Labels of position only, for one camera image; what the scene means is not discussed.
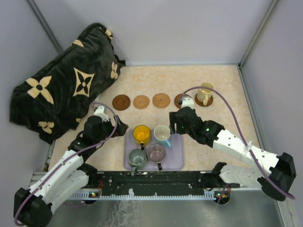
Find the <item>light blue mug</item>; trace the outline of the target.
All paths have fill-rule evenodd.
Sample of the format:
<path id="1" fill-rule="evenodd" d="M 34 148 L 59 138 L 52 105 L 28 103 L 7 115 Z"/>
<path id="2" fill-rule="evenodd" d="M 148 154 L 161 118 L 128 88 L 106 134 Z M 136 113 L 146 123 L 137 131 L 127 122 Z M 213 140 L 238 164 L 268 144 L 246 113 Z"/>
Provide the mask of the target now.
<path id="1" fill-rule="evenodd" d="M 171 148 L 170 129 L 166 125 L 158 125 L 153 131 L 155 140 L 158 144 Z"/>

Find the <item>brown wooden coaster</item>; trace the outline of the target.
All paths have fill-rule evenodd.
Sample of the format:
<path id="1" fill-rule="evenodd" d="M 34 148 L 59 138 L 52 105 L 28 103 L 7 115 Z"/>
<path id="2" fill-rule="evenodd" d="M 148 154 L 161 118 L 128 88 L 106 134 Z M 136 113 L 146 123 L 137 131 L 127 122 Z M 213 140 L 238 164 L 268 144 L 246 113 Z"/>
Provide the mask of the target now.
<path id="1" fill-rule="evenodd" d="M 184 107 L 190 107 L 191 109 L 194 109 L 194 101 L 190 95 L 183 95 L 178 94 L 174 99 L 174 104 L 178 109 L 184 108 Z"/>
<path id="2" fill-rule="evenodd" d="M 117 95 L 113 101 L 113 107 L 118 111 L 126 110 L 130 106 L 131 100 L 127 95 Z"/>
<path id="3" fill-rule="evenodd" d="M 197 95 L 195 95 L 195 102 L 196 102 L 199 106 L 208 107 L 208 106 L 210 106 L 210 105 L 213 103 L 213 101 L 214 101 L 214 97 L 211 96 L 210 99 L 208 100 L 207 104 L 204 105 L 203 102 L 201 102 L 201 101 L 199 101 L 199 100 L 197 99 Z"/>

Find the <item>woven rattan coaster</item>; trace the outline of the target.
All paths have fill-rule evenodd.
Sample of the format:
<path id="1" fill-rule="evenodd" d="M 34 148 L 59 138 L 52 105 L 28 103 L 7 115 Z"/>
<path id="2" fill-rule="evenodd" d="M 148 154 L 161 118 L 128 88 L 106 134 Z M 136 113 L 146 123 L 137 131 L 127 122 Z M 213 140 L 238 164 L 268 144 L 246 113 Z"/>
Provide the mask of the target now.
<path id="1" fill-rule="evenodd" d="M 152 98 L 152 103 L 157 108 L 166 108 L 170 104 L 170 97 L 165 93 L 158 93 Z"/>
<path id="2" fill-rule="evenodd" d="M 133 105 L 137 109 L 145 109 L 149 106 L 150 99 L 145 95 L 136 96 L 133 100 Z"/>

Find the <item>cream yellow mug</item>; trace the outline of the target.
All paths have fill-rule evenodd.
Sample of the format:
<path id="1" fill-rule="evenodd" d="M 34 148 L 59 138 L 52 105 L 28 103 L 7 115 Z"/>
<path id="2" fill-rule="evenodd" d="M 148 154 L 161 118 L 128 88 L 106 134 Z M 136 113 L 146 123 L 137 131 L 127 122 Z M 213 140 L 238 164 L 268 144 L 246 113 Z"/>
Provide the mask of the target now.
<path id="1" fill-rule="evenodd" d="M 213 102 L 213 91 L 206 89 L 211 88 L 213 89 L 213 85 L 209 82 L 204 82 L 200 85 L 201 89 L 196 94 L 196 99 L 199 101 L 200 105 L 202 106 L 209 106 Z"/>

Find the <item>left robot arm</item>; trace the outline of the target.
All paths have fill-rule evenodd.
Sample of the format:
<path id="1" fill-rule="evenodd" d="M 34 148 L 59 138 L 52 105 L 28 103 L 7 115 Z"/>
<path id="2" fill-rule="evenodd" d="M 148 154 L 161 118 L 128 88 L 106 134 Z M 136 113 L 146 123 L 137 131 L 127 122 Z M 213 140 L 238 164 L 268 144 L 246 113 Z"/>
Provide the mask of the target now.
<path id="1" fill-rule="evenodd" d="M 110 138 L 124 136 L 128 125 L 114 116 L 115 124 L 91 116 L 83 131 L 71 142 L 63 157 L 28 189 L 20 188 L 14 198 L 16 226 L 45 227 L 56 210 L 75 193 L 98 184 L 97 169 L 86 164 L 88 158 Z"/>

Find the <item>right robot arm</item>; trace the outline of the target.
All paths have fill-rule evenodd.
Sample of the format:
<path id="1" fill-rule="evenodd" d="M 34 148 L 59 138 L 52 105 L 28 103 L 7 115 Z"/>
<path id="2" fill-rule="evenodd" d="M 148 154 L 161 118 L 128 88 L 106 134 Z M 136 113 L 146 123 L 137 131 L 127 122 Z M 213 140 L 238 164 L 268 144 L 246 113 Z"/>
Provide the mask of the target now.
<path id="1" fill-rule="evenodd" d="M 245 144 L 221 124 L 203 121 L 190 107 L 170 112 L 169 127 L 172 134 L 187 134 L 197 143 L 231 154 L 248 165 L 247 168 L 224 165 L 211 176 L 215 186 L 238 183 L 258 187 L 276 201 L 290 197 L 288 192 L 296 178 L 294 159 L 290 154 L 278 155 L 251 143 Z"/>

